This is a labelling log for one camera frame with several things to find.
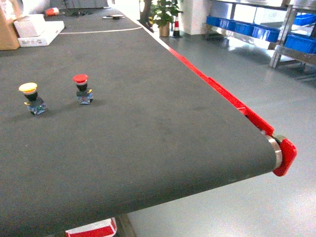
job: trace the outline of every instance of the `plant pot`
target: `plant pot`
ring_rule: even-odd
[[[170,22],[168,22],[165,26],[159,27],[160,37],[169,37],[169,34],[170,34]]]

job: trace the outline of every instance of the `blue plastic bin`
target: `blue plastic bin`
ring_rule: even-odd
[[[266,40],[269,42],[276,42],[280,34],[280,30],[277,28],[271,28],[267,26],[255,25],[252,33],[252,37]]]
[[[316,22],[316,15],[313,14],[305,14],[299,15],[295,17],[294,24],[298,26],[309,25]]]
[[[207,16],[206,23],[212,26],[219,26],[219,18],[214,16]]]
[[[229,30],[229,31],[234,31],[235,26],[236,26],[236,21],[224,19],[224,18],[219,18],[219,26],[218,27]]]
[[[284,46],[303,53],[316,53],[316,39],[304,35],[288,35]]]
[[[247,36],[252,36],[253,30],[254,30],[254,24],[236,22],[235,32],[237,33],[247,35]]]

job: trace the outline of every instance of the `red end bracket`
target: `red end bracket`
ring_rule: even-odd
[[[170,48],[168,45],[162,43],[162,45],[169,50],[176,58],[183,62],[188,68],[195,72],[199,77],[201,77],[207,84],[213,87],[218,93],[220,93],[225,99],[227,99],[232,105],[236,107],[243,115],[247,118],[260,130],[265,131],[265,133],[271,137],[274,133],[274,128],[264,121],[260,116],[253,112],[249,107],[232,95],[228,90],[226,90],[221,84],[215,81],[212,78],[207,77],[199,69],[197,69],[189,60],[177,53],[175,50]],[[279,168],[275,169],[273,173],[277,176],[283,176],[289,170],[291,164],[293,163],[297,150],[295,146],[288,140],[283,139],[282,141],[278,140],[279,146],[282,151],[282,164]]]

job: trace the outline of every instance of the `metal roller end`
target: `metal roller end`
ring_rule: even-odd
[[[267,140],[270,142],[270,144],[272,145],[275,153],[276,153],[276,168],[279,168],[280,165],[282,164],[282,151],[280,146],[278,145],[278,142],[276,141],[276,139],[274,139],[273,137],[266,135]]]

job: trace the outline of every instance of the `traffic cone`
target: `traffic cone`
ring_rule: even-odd
[[[173,38],[181,38],[182,36],[180,35],[180,31],[179,31],[179,14],[177,14],[176,16],[176,21],[174,22],[174,30],[173,30]]]

